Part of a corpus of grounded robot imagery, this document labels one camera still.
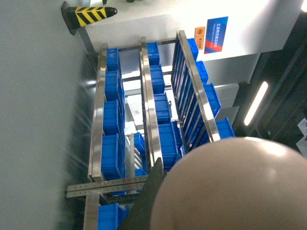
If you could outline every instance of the red stripe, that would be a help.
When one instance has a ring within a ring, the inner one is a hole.
[[[214,44],[214,43],[212,43],[210,41],[207,41],[207,40],[206,40],[206,45],[205,46],[210,48],[210,49],[215,50],[216,52],[221,52],[222,49],[223,49],[222,46],[216,45],[216,44]]]

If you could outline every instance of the blue plastic bin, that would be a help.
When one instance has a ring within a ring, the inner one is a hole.
[[[164,170],[170,170],[176,163],[178,148],[172,124],[158,125]]]
[[[204,63],[202,61],[197,61],[196,67],[197,67],[198,73],[200,74],[201,82],[203,84],[207,84],[209,76],[208,76]]]
[[[101,172],[107,180],[125,178],[125,158],[118,134],[102,137]]]
[[[104,108],[104,132],[105,135],[119,134],[120,142],[124,145],[125,121],[120,114],[118,100],[105,102]]]
[[[214,118],[216,118],[219,111],[221,110],[221,102],[220,102],[219,97],[218,97],[218,95],[215,91],[214,85],[211,83],[211,84],[208,84],[208,85],[204,85],[203,87],[206,91],[206,94],[207,94],[207,97],[208,97],[208,100],[209,100],[209,104],[210,104],[210,107],[212,109],[213,116],[214,116]]]
[[[193,58],[196,61],[197,56],[198,56],[198,47],[196,45],[195,39],[190,38],[190,39],[188,39],[188,42],[189,42],[189,45],[190,45],[190,48],[191,48],[191,51],[192,51]]]
[[[142,166],[143,166],[143,170],[147,173],[147,163],[146,163],[145,157],[142,159]]]
[[[118,203],[99,207],[98,230],[116,230],[127,216],[129,210],[123,210]]]
[[[157,42],[147,43],[149,65],[156,66],[160,64],[160,55]]]
[[[118,70],[120,79],[121,79],[121,69],[119,61],[119,52],[117,48],[108,49],[106,55],[106,68],[107,71],[116,71]]]
[[[147,173],[143,169],[136,169],[135,176],[145,176]]]
[[[181,135],[181,131],[177,126],[177,121],[173,121],[171,122],[173,129],[174,129],[174,134],[175,134],[175,138],[176,138],[176,143],[177,143],[177,147],[180,148],[182,146],[182,135]]]
[[[134,147],[140,152],[141,157],[145,157],[145,140],[140,133],[134,134]]]
[[[108,102],[118,100],[121,114],[122,116],[124,116],[125,95],[124,95],[124,89],[122,88],[120,82],[121,79],[119,77],[118,70],[108,71],[106,73],[106,89],[105,89],[106,100]]]
[[[225,118],[224,120],[216,121],[216,126],[217,126],[217,129],[219,130],[221,139],[236,137],[228,118]],[[204,143],[207,143],[208,141],[209,141],[209,137],[208,137],[208,134],[206,133],[201,142],[201,145]]]
[[[163,72],[161,65],[150,66],[150,75],[153,84],[153,93],[159,94],[164,93],[165,83],[163,79]]]
[[[166,93],[154,95],[155,111],[158,124],[168,124],[171,122],[172,112],[169,106]]]

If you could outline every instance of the fluorescent light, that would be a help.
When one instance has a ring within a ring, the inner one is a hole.
[[[304,11],[304,12],[307,12],[307,0],[305,0],[304,2],[303,2],[303,5],[302,5],[302,11]]]
[[[267,84],[267,82],[264,81],[262,83],[254,101],[253,101],[253,104],[251,105],[251,107],[248,111],[248,114],[245,117],[244,124],[246,126],[248,126],[250,124],[251,120],[253,119],[253,116],[255,115],[255,112],[258,109],[258,106],[259,106],[260,102],[262,101],[264,94],[265,94],[267,89],[268,89],[268,84]]]

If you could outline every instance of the metal shelf rail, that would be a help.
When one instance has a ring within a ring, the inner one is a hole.
[[[88,178],[90,181],[102,181],[101,173],[102,159],[102,136],[104,122],[104,105],[106,101],[106,54],[107,44],[102,44],[98,58],[96,94],[94,101],[94,115],[92,124],[90,159],[88,167]]]
[[[186,152],[199,146],[205,133],[210,142],[220,135],[184,31],[179,31],[171,76]]]
[[[154,104],[154,91],[150,75],[149,58],[146,38],[139,40],[140,70],[141,70],[141,92],[142,92],[142,111],[144,123],[144,137],[146,147],[147,168],[153,167],[158,158],[163,158],[160,144],[158,121]]]

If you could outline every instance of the shelving unit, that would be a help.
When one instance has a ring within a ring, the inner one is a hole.
[[[205,133],[208,133],[210,142],[219,140],[220,135],[184,31],[179,31],[176,39],[166,39],[159,41],[158,43],[169,44],[173,42],[175,42],[176,45],[171,81],[173,93],[175,96],[175,104],[177,108],[179,124],[183,136],[183,145],[185,152],[188,153],[197,145],[197,143],[202,141]],[[161,151],[158,122],[153,97],[154,94],[146,38],[141,37],[138,46],[122,47],[120,51],[136,48],[139,49],[140,54],[142,113],[146,148],[145,154],[147,168],[149,169],[148,172],[150,172],[156,161],[158,161],[163,168],[163,156]],[[131,157],[128,160],[126,159],[126,165],[129,165],[128,174],[130,178],[105,181],[105,178],[101,173],[101,161],[103,156],[102,136],[104,134],[104,102],[106,101],[106,59],[107,44],[102,44],[98,55],[96,96],[94,101],[94,116],[88,171],[88,178],[91,182],[87,184],[68,186],[66,194],[67,198],[80,196],[86,197],[83,227],[84,230],[97,230],[100,204],[113,204],[115,202],[120,204],[133,203],[138,196],[138,194],[134,192],[127,193],[127,195],[124,196],[104,196],[104,194],[140,190],[143,188],[148,178],[148,176],[134,177],[135,174],[131,171],[131,167],[134,166],[135,162],[141,162],[141,156],[138,153],[136,154],[136,159],[134,157]],[[187,81],[187,79],[190,80],[191,84],[184,82],[184,80]],[[191,95],[191,100],[186,100],[187,102],[184,102],[181,100],[181,98],[186,87],[188,87],[188,92]],[[185,104],[183,106],[183,108],[185,108],[184,110],[179,109],[181,103]],[[191,137],[188,137],[188,130],[190,128],[192,129],[192,133],[197,131],[197,135],[194,140],[195,144],[192,144]],[[132,145],[130,146],[129,152],[131,155],[134,155],[136,149],[133,145],[133,135],[130,135],[130,143],[132,143]]]

